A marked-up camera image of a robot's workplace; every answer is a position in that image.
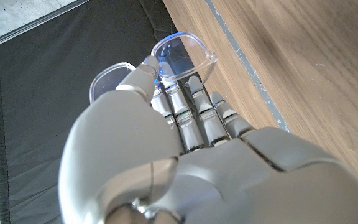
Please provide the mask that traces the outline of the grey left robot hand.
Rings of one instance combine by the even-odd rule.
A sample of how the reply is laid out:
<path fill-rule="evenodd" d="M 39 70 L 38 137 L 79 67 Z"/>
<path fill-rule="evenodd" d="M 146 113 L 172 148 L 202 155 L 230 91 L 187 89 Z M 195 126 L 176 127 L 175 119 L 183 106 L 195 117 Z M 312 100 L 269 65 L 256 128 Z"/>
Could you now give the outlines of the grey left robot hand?
<path fill-rule="evenodd" d="M 253 128 L 219 93 L 219 141 L 183 147 L 151 107 L 148 56 L 74 122 L 62 154 L 64 223 L 358 223 L 358 178 L 324 149 Z"/>

